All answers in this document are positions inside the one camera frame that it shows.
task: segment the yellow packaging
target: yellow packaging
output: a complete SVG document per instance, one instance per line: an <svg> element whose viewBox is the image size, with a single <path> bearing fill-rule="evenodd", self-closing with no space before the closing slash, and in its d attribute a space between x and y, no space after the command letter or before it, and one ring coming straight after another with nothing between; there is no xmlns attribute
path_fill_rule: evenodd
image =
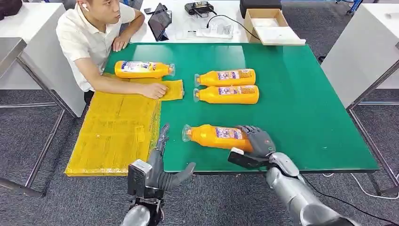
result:
<svg viewBox="0 0 399 226"><path fill-rule="evenodd" d="M195 87L203 86L240 86L254 85L255 71L253 69L238 69L232 71L210 71L206 74L195 74Z"/></svg>
<svg viewBox="0 0 399 226"><path fill-rule="evenodd" d="M103 76L115 77L109 73ZM142 78L124 81L159 82L168 90L158 100L138 94L95 92L65 169L66 175L126 176L128 165L136 159L146 161L149 151L156 146L161 102L183 98L182 80Z"/></svg>
<svg viewBox="0 0 399 226"><path fill-rule="evenodd" d="M115 64L115 74L123 79L174 76L175 65L166 65L159 62L118 61Z"/></svg>
<svg viewBox="0 0 399 226"><path fill-rule="evenodd" d="M194 89L194 101L206 101L211 104L256 104L259 99L257 86L211 86L206 89Z"/></svg>
<svg viewBox="0 0 399 226"><path fill-rule="evenodd" d="M226 128L211 125L190 127L185 125L182 131L184 142L194 141L202 146L223 149L239 148L252 152L252 146L245 134L237 128Z"/></svg>

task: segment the robotic arm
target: robotic arm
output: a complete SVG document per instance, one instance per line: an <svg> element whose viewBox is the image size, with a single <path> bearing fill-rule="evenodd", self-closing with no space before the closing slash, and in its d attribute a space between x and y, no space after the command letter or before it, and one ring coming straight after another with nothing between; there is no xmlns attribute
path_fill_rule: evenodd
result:
<svg viewBox="0 0 399 226"><path fill-rule="evenodd" d="M298 168L284 153L276 152L270 136L253 126L238 126L251 142L253 152L232 148L228 161L247 169L266 167L266 181L276 191L299 226L360 226L335 212L318 200L305 184ZM157 147L147 162L136 160L129 165L128 193L135 195L132 208L121 226L156 226L163 219L164 191L170 190L190 177L195 163L177 174L163 170L163 153L168 140L169 125L160 132Z"/></svg>
<svg viewBox="0 0 399 226"><path fill-rule="evenodd" d="M247 169L267 168L266 180L285 204L297 225L360 226L320 202L305 184L298 168L284 153L276 152L270 136L253 126L238 126L251 142L253 152L232 148L229 161Z"/></svg>
<svg viewBox="0 0 399 226"><path fill-rule="evenodd" d="M169 140L168 131L169 124L166 124L147 162L138 159L129 165L128 194L136 199L120 226L156 226L164 218L164 191L173 189L192 175L195 167L193 162L176 174L164 171L163 154Z"/></svg>

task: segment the orange bottle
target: orange bottle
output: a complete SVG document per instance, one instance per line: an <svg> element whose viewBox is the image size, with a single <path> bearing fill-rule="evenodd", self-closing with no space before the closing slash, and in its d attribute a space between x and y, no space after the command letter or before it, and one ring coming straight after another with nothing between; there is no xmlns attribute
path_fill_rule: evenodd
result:
<svg viewBox="0 0 399 226"><path fill-rule="evenodd" d="M210 71L205 74L195 74L195 87L203 86L240 86L254 85L255 71L253 69L238 69L232 71Z"/></svg>
<svg viewBox="0 0 399 226"><path fill-rule="evenodd" d="M211 104L247 104L258 102L259 89L257 86L211 86L206 89L194 89L194 101L206 101Z"/></svg>
<svg viewBox="0 0 399 226"><path fill-rule="evenodd" d="M189 140L206 147L218 147L223 149L239 148L246 152L252 152L252 146L245 134L237 128L226 128L211 125L190 127L185 125L182 131L184 142Z"/></svg>
<svg viewBox="0 0 399 226"><path fill-rule="evenodd" d="M123 79L174 76L175 65L159 62L118 61L115 64L115 74Z"/></svg>

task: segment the wireless earbud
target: wireless earbud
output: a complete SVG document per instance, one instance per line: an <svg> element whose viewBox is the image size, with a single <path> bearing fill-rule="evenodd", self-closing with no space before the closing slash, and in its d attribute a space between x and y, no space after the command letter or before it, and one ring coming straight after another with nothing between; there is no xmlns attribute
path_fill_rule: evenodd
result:
<svg viewBox="0 0 399 226"><path fill-rule="evenodd" d="M87 5L85 3L82 4L82 7L88 12L89 9L87 8Z"/></svg>

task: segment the white shirt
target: white shirt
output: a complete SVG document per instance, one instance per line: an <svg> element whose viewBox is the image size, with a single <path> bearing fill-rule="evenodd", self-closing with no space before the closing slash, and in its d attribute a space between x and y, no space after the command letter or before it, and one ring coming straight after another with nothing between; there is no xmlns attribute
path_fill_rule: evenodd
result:
<svg viewBox="0 0 399 226"><path fill-rule="evenodd" d="M116 24L107 24L105 33L87 21L78 4L75 5L75 9L67 10L59 18L56 33L61 49L71 65L77 84L84 92L94 89L80 73L74 61L91 58L99 72L103 73L112 42L119 35L121 24L129 23L134 18L134 9L122 3L119 21Z"/></svg>

